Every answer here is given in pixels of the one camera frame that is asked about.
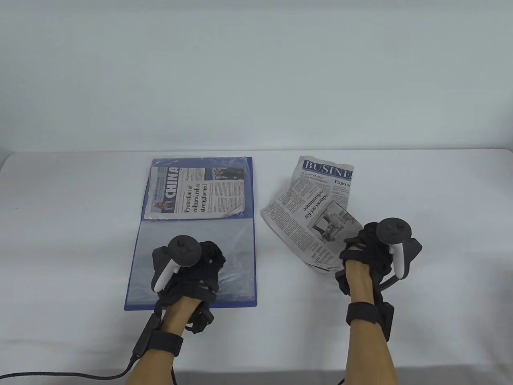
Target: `white table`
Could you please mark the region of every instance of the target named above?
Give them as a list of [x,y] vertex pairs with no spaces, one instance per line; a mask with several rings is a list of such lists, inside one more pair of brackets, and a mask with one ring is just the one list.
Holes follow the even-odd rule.
[[[362,223],[401,217],[424,246],[384,293],[397,367],[513,362],[507,150],[16,153],[0,172],[0,373],[124,368],[149,316],[123,304],[151,159],[253,156],[258,213],[301,154],[353,164],[349,211]],[[204,333],[186,337],[177,371],[343,370],[348,298],[258,214],[255,224],[258,306],[214,310]]]

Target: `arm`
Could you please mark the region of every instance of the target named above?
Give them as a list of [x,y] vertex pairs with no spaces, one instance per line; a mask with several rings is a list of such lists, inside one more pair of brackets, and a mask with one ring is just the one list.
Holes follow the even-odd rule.
[[[198,299],[182,297],[167,309],[161,330],[181,336],[187,321],[200,303]],[[171,353],[148,350],[128,377],[127,385],[169,385],[173,361],[174,356]]]
[[[351,302],[374,304],[369,265],[346,261]],[[397,374],[381,326],[355,319],[351,323],[346,365],[347,385],[397,385]]]

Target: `black cable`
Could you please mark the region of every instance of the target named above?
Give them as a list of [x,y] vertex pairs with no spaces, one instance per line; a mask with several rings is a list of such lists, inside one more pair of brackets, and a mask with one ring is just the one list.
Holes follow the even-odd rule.
[[121,378],[125,374],[127,374],[129,372],[129,370],[132,369],[132,366],[135,364],[135,362],[138,359],[139,359],[139,357],[132,356],[132,358],[130,358],[130,362],[128,363],[127,368],[125,370],[123,370],[122,373],[116,374],[115,376],[95,376],[93,374],[76,373],[76,372],[19,372],[19,373],[4,374],[4,375],[0,376],[0,380],[3,380],[5,378],[26,377],[26,376],[82,377],[82,378],[88,378],[91,380],[115,380],[116,378]]
[[178,385],[176,382],[176,377],[174,376],[174,369],[171,368],[171,379],[173,380],[173,385]]

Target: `wristband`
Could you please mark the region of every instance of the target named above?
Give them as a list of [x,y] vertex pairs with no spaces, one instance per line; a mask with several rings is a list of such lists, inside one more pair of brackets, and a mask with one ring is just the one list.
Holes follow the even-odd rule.
[[175,357],[178,357],[183,342],[184,339],[179,335],[166,333],[162,330],[153,330],[151,332],[147,350],[162,350],[164,352],[171,353]]
[[381,315],[378,307],[368,302],[353,302],[347,307],[346,322],[351,326],[354,319],[381,324]]

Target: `newspaper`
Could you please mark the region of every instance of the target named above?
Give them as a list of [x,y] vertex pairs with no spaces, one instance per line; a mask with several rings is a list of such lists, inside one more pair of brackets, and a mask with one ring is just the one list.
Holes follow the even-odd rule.
[[223,218],[244,211],[244,169],[168,167],[173,164],[162,161],[151,167],[144,219]]
[[362,225],[308,177],[290,188],[261,212],[271,229],[305,263],[320,272],[342,269],[344,239],[355,237]]
[[332,195],[343,208],[347,208],[352,173],[353,166],[349,164],[337,164],[310,156],[301,156],[292,174],[292,182],[299,177],[307,177],[325,193]]

